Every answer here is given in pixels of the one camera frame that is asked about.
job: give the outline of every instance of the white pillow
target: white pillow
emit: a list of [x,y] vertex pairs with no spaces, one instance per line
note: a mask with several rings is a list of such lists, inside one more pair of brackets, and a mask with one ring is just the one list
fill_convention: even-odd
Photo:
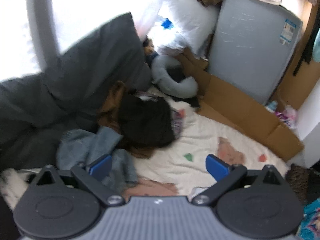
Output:
[[218,20],[217,6],[204,7],[197,0],[163,0],[159,15],[168,18],[198,55]]

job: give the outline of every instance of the blue gripper pad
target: blue gripper pad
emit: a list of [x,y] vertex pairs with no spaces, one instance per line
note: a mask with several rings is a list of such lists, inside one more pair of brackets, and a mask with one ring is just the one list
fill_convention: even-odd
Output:
[[112,168],[112,157],[111,155],[102,156],[97,161],[89,165],[89,174],[96,180],[102,181]]
[[216,181],[223,179],[230,173],[230,165],[212,154],[209,154],[205,159],[205,167]]

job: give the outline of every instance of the white sheet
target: white sheet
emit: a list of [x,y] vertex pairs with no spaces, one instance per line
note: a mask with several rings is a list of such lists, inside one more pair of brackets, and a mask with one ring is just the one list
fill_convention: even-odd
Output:
[[[184,130],[178,140],[168,147],[157,149],[150,159],[134,159],[139,176],[173,183],[180,195],[189,195],[194,187],[209,187],[216,180],[206,171],[205,158],[208,154],[216,155],[219,136],[228,138],[231,145],[245,155],[248,169],[260,170],[265,164],[272,164],[281,175],[287,172],[284,161],[260,143],[231,127],[198,115],[185,102],[174,102],[172,99],[168,102],[177,110],[185,109]],[[193,162],[184,157],[188,153],[193,155]],[[263,153],[267,161],[258,162],[258,157]]]

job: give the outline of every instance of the fridge label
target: fridge label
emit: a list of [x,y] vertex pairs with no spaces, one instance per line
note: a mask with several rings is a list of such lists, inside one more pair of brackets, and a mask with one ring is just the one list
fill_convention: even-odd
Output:
[[286,19],[284,22],[282,33],[280,35],[280,40],[291,42],[296,27],[297,26],[292,21],[290,21],[289,19]]
[[279,41],[280,43],[281,43],[281,45],[283,45],[283,46],[288,46],[289,45],[289,42],[287,42],[285,39],[283,39],[283,38],[281,38],[280,37],[280,41]]

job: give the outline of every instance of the screw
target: screw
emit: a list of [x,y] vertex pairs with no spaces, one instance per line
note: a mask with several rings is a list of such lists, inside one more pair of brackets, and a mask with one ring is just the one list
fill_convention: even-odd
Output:
[[117,205],[122,202],[122,197],[119,195],[112,195],[112,196],[108,197],[107,201],[110,205]]
[[198,195],[194,198],[194,202],[197,204],[206,204],[209,202],[209,197],[206,195]]
[[85,165],[84,163],[78,163],[78,166],[79,166],[80,168],[84,168],[86,165]]

